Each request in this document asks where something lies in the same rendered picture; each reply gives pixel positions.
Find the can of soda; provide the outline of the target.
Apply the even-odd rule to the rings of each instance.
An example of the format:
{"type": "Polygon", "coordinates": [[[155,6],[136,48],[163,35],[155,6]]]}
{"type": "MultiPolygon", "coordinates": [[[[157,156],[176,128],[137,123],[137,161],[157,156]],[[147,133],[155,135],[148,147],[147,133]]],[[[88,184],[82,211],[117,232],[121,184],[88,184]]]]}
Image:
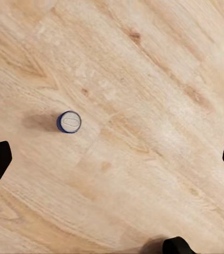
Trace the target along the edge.
{"type": "Polygon", "coordinates": [[[75,133],[82,125],[80,115],[75,111],[66,111],[57,119],[57,127],[64,133],[75,133]]]}

